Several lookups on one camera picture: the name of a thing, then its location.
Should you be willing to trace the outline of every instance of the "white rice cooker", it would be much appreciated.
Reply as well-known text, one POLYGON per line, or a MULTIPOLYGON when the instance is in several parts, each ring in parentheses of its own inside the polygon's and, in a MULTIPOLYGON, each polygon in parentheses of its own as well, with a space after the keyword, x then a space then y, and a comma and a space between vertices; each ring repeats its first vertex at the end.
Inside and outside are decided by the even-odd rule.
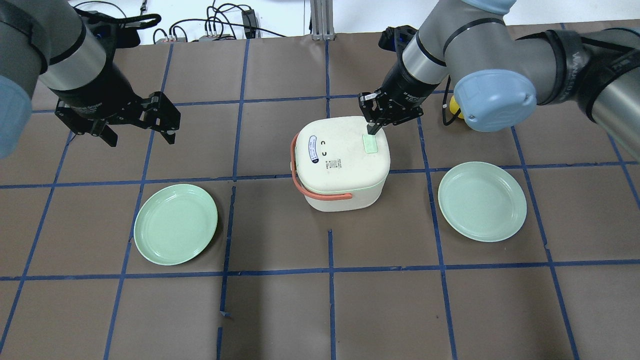
POLYGON ((294 184, 319 211, 362 209, 376 202, 390 162, 384 130, 368 135, 361 116, 311 122, 291 142, 294 184))

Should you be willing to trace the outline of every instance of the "metal frame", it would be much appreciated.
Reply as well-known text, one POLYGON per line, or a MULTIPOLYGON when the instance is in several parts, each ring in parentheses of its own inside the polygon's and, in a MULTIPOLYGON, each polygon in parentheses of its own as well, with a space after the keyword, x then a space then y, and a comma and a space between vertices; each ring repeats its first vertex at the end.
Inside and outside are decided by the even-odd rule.
POLYGON ((333 40, 333 0, 310 0, 311 37, 314 40, 333 40))

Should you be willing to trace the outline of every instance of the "blue tape line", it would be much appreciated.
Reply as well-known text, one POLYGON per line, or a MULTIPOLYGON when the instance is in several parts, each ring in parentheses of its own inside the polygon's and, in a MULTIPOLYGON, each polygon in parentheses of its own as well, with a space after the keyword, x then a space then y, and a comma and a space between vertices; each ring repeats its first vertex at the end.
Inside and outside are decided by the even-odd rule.
POLYGON ((173 43, 169 44, 169 54, 166 56, 166 65, 164 66, 164 75, 162 78, 162 85, 160 86, 160 91, 164 92, 164 87, 166 86, 166 79, 169 76, 169 66, 171 65, 171 57, 173 55, 173 43))
POLYGON ((620 163, 617 161, 607 161, 604 163, 543 164, 543 165, 527 164, 527 168, 612 167, 612 166, 620 166, 620 163))
POLYGON ((544 266, 549 266, 549 263, 506 263, 506 264, 445 265, 447 270, 541 268, 541 267, 544 267, 544 266))
POLYGON ((203 272, 160 272, 160 273, 144 273, 144 274, 126 274, 126 279, 167 279, 174 277, 218 277, 222 276, 222 271, 203 271, 203 272))
MULTIPOLYGON (((60 177, 60 172, 62 171, 62 164, 65 162, 65 157, 67 156, 67 151, 69 150, 69 144, 71 143, 71 139, 73 139, 73 133, 69 131, 67 135, 67 141, 65 142, 65 148, 62 150, 62 155, 60 156, 60 162, 58 163, 58 168, 56 169, 56 175, 53 178, 53 184, 58 182, 58 178, 60 177)), ((49 210, 49 206, 51 205, 51 199, 53 198, 53 193, 55 188, 51 188, 49 190, 49 196, 47 198, 47 202, 45 203, 44 209, 42 210, 42 216, 40 217, 40 222, 38 223, 38 229, 36 230, 36 234, 33 238, 33 243, 31 244, 31 249, 29 250, 29 256, 27 257, 27 261, 24 265, 24 269, 22 270, 22 276, 20 277, 20 283, 18 284, 18 289, 15 292, 15 296, 13 298, 13 304, 11 305, 11 310, 9 311, 9 316, 4 325, 4 331, 2 333, 2 338, 0 338, 0 354, 2 353, 2 349, 4 348, 4 343, 6 341, 6 336, 9 333, 9 328, 11 327, 11 321, 13 320, 13 316, 15 314, 15 308, 18 306, 18 301, 20 300, 20 295, 22 294, 22 287, 24 286, 24 281, 26 280, 27 273, 29 272, 29 267, 31 266, 31 260, 33 260, 33 254, 35 253, 36 246, 38 245, 38 240, 40 239, 40 233, 42 232, 42 226, 44 225, 44 220, 47 218, 47 212, 49 210)))
POLYGON ((216 338, 216 360, 222 356, 222 326, 218 327, 218 337, 216 338))
POLYGON ((527 187, 529 189, 529 195, 531 197, 531 204, 533 205, 533 210, 534 210, 534 213, 536 214, 538 229, 540 230, 540 236, 542 237, 542 244, 545 248, 545 254, 547 255, 547 262, 549 265, 549 270, 551 271, 551 278, 554 282, 554 287, 556 289, 558 304, 560 306, 560 312, 563 317, 564 327, 566 329, 566 333, 569 338, 569 344, 571 345, 573 358, 574 360, 579 360, 580 356, 578 355, 578 348, 575 344, 575 340, 573 338, 573 331, 571 330, 571 324, 569 323, 569 317, 566 313, 566 308, 564 306, 564 298, 562 296, 562 290, 560 289, 560 283, 557 278, 556 268, 554 266, 554 260, 553 260, 553 257, 551 256, 551 250, 547 248, 547 245, 548 245, 547 234, 545 232, 545 227, 542 224, 542 217, 540 216, 540 209, 538 208, 538 202, 536 201, 536 194, 533 191, 533 185, 531 184, 531 178, 529 177, 529 171, 527 169, 528 165, 524 160, 522 147, 520 146, 520 141, 518 139, 518 133, 516 133, 516 128, 513 126, 511 126, 511 134, 513 135, 513 141, 516 144, 516 149, 518 150, 518 157, 520 158, 520 162, 522 164, 522 170, 524 172, 524 177, 525 177, 525 180, 527 181, 527 187))
POLYGON ((408 168, 402 170, 390 170, 389 174, 415 174, 415 173, 424 173, 423 168, 408 168))
MULTIPOLYGON (((169 46, 169 53, 166 59, 166 65, 164 66, 164 75, 162 79, 162 85, 160 87, 160 91, 164 92, 164 88, 166 86, 166 79, 169 75, 169 68, 171 65, 171 57, 173 55, 173 44, 169 46)), ((155 131, 151 131, 149 134, 149 142, 147 145, 147 154, 145 156, 145 163, 142 167, 142 175, 140 178, 140 189, 138 190, 138 199, 136 200, 136 207, 133 211, 133 219, 131 220, 131 230, 129 232, 129 240, 127 241, 127 249, 124 254, 124 259, 122 260, 122 269, 120 271, 120 280, 118 281, 118 289, 116 290, 116 299, 113 303, 113 312, 111 314, 111 321, 109 323, 109 332, 107 333, 107 341, 104 346, 104 360, 109 359, 109 351, 111 350, 111 340, 113 338, 113 329, 116 324, 116 317, 118 316, 118 308, 120 306, 120 296, 122 295, 122 287, 124 285, 124 280, 127 275, 127 265, 129 263, 129 254, 131 253, 131 239, 133 238, 133 228, 136 223, 136 218, 138 217, 138 212, 140 211, 140 205, 142 203, 142 194, 145 189, 145 180, 147 179, 147 170, 149 168, 149 159, 151 158, 151 150, 153 149, 154 144, 154 135, 155 131)))
POLYGON ((335 360, 335 287, 333 286, 333 230, 328 231, 328 248, 329 248, 329 319, 331 333, 331 360, 335 360))
POLYGON ((231 201, 229 204, 229 220, 227 223, 227 244, 225 246, 225 264, 223 265, 222 287, 220 290, 220 311, 225 310, 227 303, 227 282, 229 275, 229 259, 231 257, 231 238, 234 229, 234 211, 236 208, 236 187, 231 187, 231 201))
POLYGON ((331 117, 331 108, 329 102, 331 101, 331 91, 329 90, 329 40, 324 41, 324 87, 326 97, 326 117, 331 117))
MULTIPOLYGON (((422 148, 422 159, 424 168, 429 169, 429 160, 425 150, 424 133, 422 132, 422 119, 418 117, 418 134, 420 137, 420 147, 422 148)), ((433 221, 433 232, 436 237, 436 247, 438 249, 438 265, 440 267, 440 280, 442 283, 442 296, 444 300, 444 309, 447 317, 447 328, 449 330, 449 344, 451 346, 451 357, 458 359, 458 351, 456 350, 456 338, 453 332, 453 319, 451 317, 451 304, 449 303, 449 289, 447 287, 446 267, 444 256, 442 254, 442 244, 440 243, 440 229, 438 228, 438 215, 436 212, 435 197, 433 195, 433 184, 431 182, 431 172, 424 172, 427 176, 427 191, 429 193, 429 205, 431 206, 431 221, 433 221)))
POLYGON ((228 276, 269 276, 269 275, 298 275, 298 274, 321 274, 328 273, 328 268, 302 268, 287 270, 241 270, 229 271, 228 276))
POLYGON ((75 186, 139 185, 140 183, 140 180, 90 181, 87 183, 59 183, 54 186, 57 188, 70 188, 75 186))
POLYGON ((611 137, 611 135, 609 135, 609 141, 611 142, 611 146, 613 146, 613 151, 616 152, 616 156, 618 157, 618 160, 620 160, 620 166, 622 167, 622 171, 625 173, 625 177, 627 178, 627 182, 629 183, 629 188, 631 188, 631 193, 633 193, 634 198, 636 200, 636 205, 638 209, 640 209, 640 197, 638 197, 638 192, 636 191, 634 182, 631 179, 629 170, 627 169, 627 166, 622 159, 622 154, 620 154, 620 150, 618 149, 618 146, 616 145, 616 142, 613 140, 613 137, 611 137))
POLYGON ((147 184, 166 184, 166 183, 202 183, 205 181, 230 181, 233 180, 231 176, 221 177, 184 177, 176 179, 154 179, 145 180, 147 184))
POLYGON ((111 321, 109 322, 109 332, 107 333, 107 342, 104 345, 103 360, 109 359, 109 351, 111 350, 111 340, 113 339, 113 329, 116 325, 116 317, 118 308, 120 307, 120 297, 122 296, 122 287, 124 285, 125 274, 127 272, 127 263, 129 262, 129 254, 131 253, 131 242, 127 242, 127 250, 125 251, 124 260, 122 261, 122 269, 118 278, 118 289, 116 290, 116 299, 113 302, 113 311, 111 312, 111 321))
MULTIPOLYGON (((623 161, 620 162, 606 162, 606 163, 576 163, 576 164, 541 164, 541 165, 527 165, 527 168, 569 168, 569 167, 608 167, 608 166, 620 166, 624 165, 638 165, 636 161, 623 161)), ((500 165, 498 166, 504 170, 517 170, 522 169, 521 165, 500 165)), ((429 168, 429 172, 446 172, 451 170, 451 167, 442 168, 429 168)), ((424 169, 411 168, 411 169, 397 169, 390 170, 389 174, 412 174, 424 172, 424 169)), ((273 174, 273 175, 247 175, 237 176, 236 180, 261 180, 261 179, 282 179, 291 178, 291 174, 273 174)), ((165 183, 197 183, 205 181, 232 181, 232 176, 221 177, 184 177, 176 179, 152 179, 144 180, 145 184, 165 184, 165 183)), ((30 188, 66 188, 73 186, 110 186, 110 185, 132 185, 140 184, 140 180, 120 180, 120 181, 92 181, 86 183, 57 183, 57 184, 14 184, 14 185, 0 185, 2 189, 30 189, 30 188)))
POLYGON ((359 266, 334 268, 333 272, 389 272, 389 271, 426 271, 440 270, 440 265, 417 265, 417 266, 359 266))
MULTIPOLYGON (((554 261, 554 266, 615 266, 640 265, 640 259, 612 259, 612 260, 575 260, 554 261)), ((539 268, 549 266, 549 263, 497 263, 497 264, 455 264, 445 265, 446 270, 479 270, 496 268, 539 268)), ((337 272, 396 272, 396 271, 437 271, 440 265, 412 265, 412 266, 354 266, 333 268, 300 268, 286 270, 249 270, 227 272, 228 276, 269 276, 296 274, 325 274, 337 272)), ((207 272, 162 272, 125 274, 126 279, 165 279, 172 277, 222 277, 224 271, 207 272)), ((81 275, 27 275, 25 281, 56 281, 56 280, 99 280, 119 279, 120 274, 81 274, 81 275)), ((20 281, 21 276, 1 276, 0 281, 20 281)))
POLYGON ((16 184, 16 185, 0 185, 2 189, 33 189, 33 188, 50 188, 52 184, 16 184))
POLYGON ((640 259, 556 261, 555 266, 640 265, 640 259))
POLYGON ((353 97, 358 97, 358 94, 348 94, 348 95, 329 95, 329 99, 351 99, 353 97))
POLYGON ((236 146, 234 147, 234 181, 237 179, 238 173, 238 152, 240 151, 240 130, 242 130, 242 111, 244 108, 244 86, 246 84, 246 66, 249 60, 249 39, 246 39, 244 45, 244 63, 242 66, 242 82, 240 84, 240 102, 238 103, 238 123, 236 126, 236 146))
POLYGON ((119 279, 119 274, 82 274, 82 275, 31 275, 26 276, 26 281, 41 280, 100 280, 100 279, 119 279))
POLYGON ((240 100, 220 100, 220 101, 195 101, 195 102, 176 102, 175 106, 199 106, 199 105, 222 105, 222 104, 239 104, 240 100))
POLYGON ((308 101, 324 99, 324 96, 301 96, 301 97, 277 97, 274 99, 246 99, 244 102, 282 102, 282 101, 308 101))
POLYGON ((263 180, 263 179, 287 179, 291 178, 291 174, 275 174, 275 175, 250 175, 238 176, 238 180, 263 180))

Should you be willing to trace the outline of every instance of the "yellow object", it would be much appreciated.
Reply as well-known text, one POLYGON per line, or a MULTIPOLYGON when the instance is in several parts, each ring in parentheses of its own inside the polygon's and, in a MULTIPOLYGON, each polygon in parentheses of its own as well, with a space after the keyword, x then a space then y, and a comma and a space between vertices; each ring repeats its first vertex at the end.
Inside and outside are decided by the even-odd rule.
MULTIPOLYGON (((455 115, 458 109, 460 109, 460 105, 458 105, 458 103, 456 102, 456 98, 452 96, 451 101, 449 102, 449 111, 451 111, 451 113, 455 115)), ((458 118, 465 118, 465 115, 462 113, 462 111, 460 112, 460 114, 458 114, 458 118)))

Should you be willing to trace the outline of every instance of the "green button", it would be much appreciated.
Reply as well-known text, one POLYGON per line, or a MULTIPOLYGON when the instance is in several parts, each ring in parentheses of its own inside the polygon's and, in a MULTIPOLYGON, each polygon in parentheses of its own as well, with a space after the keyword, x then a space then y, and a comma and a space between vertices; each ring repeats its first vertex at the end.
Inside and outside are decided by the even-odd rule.
POLYGON ((364 143, 364 151, 367 154, 375 154, 378 152, 376 135, 362 135, 362 142, 364 143))

